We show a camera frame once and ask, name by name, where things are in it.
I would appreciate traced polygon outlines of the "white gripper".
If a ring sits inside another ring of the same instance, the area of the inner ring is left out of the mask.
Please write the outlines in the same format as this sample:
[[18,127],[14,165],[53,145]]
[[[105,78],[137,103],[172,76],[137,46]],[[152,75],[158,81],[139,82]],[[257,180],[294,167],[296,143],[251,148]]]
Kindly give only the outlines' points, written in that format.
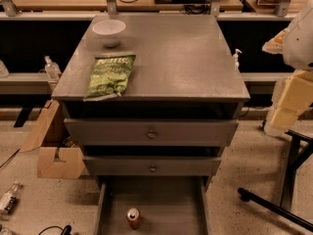
[[279,80],[274,87],[272,102],[264,131],[270,136],[280,136],[297,121],[298,113],[303,113],[313,103],[313,71],[294,71]]

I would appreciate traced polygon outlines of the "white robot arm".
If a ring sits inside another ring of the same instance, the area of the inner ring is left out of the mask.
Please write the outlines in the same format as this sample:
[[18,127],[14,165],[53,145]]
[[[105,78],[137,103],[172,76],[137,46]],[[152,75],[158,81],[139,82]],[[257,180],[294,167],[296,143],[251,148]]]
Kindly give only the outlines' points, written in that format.
[[281,53],[284,63],[294,68],[288,78],[276,82],[264,125],[266,134],[279,136],[313,103],[313,0],[263,50]]

